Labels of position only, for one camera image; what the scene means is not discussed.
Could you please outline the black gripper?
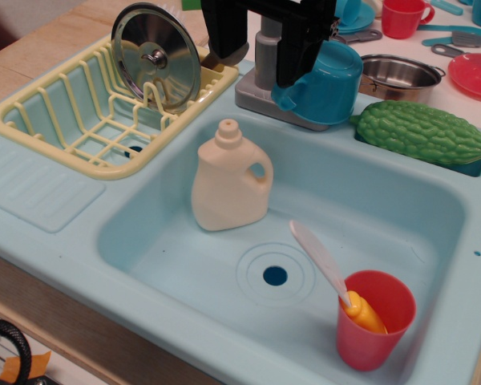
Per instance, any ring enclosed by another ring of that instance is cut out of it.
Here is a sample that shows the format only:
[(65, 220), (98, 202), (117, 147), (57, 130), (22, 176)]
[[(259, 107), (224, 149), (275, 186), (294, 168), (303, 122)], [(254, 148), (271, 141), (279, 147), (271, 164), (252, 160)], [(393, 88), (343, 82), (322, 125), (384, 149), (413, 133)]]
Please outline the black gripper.
[(322, 43), (340, 22), (335, 1), (201, 1), (208, 45), (219, 63), (238, 64), (248, 53), (248, 11), (283, 23), (277, 44), (277, 85), (293, 86), (310, 73)]

